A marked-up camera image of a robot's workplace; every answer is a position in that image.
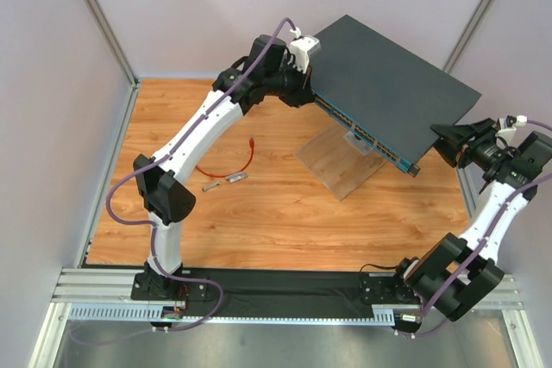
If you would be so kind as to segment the dark blue network switch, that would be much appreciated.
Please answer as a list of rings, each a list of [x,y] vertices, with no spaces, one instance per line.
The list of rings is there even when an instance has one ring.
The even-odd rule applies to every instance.
[[[481,94],[375,30],[345,15],[316,35],[310,60],[316,105],[415,177],[438,136]]]

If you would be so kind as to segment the silver transceiver module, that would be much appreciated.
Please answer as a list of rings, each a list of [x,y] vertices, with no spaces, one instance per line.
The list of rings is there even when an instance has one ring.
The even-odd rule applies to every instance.
[[[206,184],[205,186],[202,187],[202,192],[212,190],[212,189],[216,188],[217,186],[220,186],[221,184],[222,183],[220,181],[216,181],[216,182]]]
[[[237,182],[237,181],[241,181],[241,180],[243,180],[247,177],[248,177],[248,174],[246,172],[237,172],[237,173],[226,176],[225,180],[230,182],[230,183],[234,183],[234,182]]]

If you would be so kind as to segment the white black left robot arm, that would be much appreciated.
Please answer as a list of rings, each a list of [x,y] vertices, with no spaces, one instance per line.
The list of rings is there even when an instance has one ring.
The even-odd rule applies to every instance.
[[[310,61],[320,48],[319,40],[308,35],[291,42],[258,36],[248,55],[217,76],[201,107],[167,144],[151,157],[136,157],[135,179],[153,223],[154,248],[135,277],[132,299],[184,299],[180,238],[196,203],[185,187],[188,178],[221,135],[264,97],[276,96],[295,108],[312,103]]]

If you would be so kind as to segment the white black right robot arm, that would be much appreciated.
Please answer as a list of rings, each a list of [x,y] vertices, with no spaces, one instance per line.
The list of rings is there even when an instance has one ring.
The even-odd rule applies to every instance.
[[[543,167],[551,160],[551,139],[532,131],[518,146],[515,133],[526,125],[549,129],[525,115],[508,115],[465,125],[434,124],[434,148],[452,167],[471,164],[485,182],[474,214],[461,235],[446,234],[422,258],[403,259],[394,268],[398,286],[412,290],[421,301],[418,314],[396,316],[393,331],[413,339],[422,337],[424,317],[438,310],[445,321],[457,321],[502,281],[499,248],[513,219],[550,180]]]

